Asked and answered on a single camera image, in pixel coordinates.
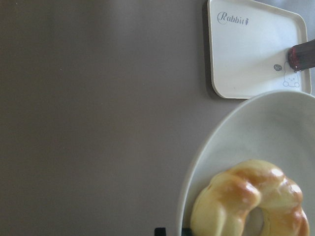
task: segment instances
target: gray table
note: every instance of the gray table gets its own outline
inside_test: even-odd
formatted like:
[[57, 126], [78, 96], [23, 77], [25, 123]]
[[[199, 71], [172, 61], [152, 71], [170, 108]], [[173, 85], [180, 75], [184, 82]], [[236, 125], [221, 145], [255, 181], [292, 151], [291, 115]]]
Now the gray table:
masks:
[[[315, 38], [315, 1], [261, 2]], [[3, 0], [0, 32], [0, 235], [172, 235], [192, 157], [242, 102], [210, 85], [205, 0]]]

